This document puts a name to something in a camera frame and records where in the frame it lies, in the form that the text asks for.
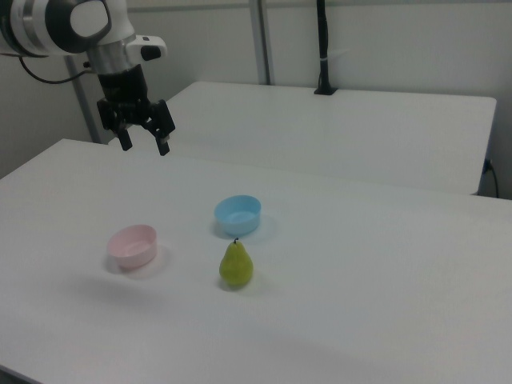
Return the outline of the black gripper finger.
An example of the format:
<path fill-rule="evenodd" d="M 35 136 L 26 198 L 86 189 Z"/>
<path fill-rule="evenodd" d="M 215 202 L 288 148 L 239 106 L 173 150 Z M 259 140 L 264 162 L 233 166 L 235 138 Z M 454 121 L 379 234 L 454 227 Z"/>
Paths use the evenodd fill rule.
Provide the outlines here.
<path fill-rule="evenodd" d="M 111 131 L 119 140 L 123 150 L 129 150 L 133 144 L 126 130 L 127 122 L 117 104 L 101 99 L 97 102 L 98 112 L 104 130 Z"/>
<path fill-rule="evenodd" d="M 154 136 L 159 154 L 167 155 L 170 152 L 168 141 L 175 124 L 164 100 L 149 104 L 148 117 L 142 126 Z"/>

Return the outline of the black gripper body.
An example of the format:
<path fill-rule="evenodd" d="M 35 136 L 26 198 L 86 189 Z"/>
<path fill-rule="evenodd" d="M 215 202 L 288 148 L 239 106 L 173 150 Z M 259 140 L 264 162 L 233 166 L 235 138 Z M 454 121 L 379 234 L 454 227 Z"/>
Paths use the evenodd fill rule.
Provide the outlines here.
<path fill-rule="evenodd" d="M 152 120 L 152 106 L 141 65 L 116 74 L 100 74 L 98 80 L 104 93 L 97 102 L 103 125 L 145 125 Z"/>

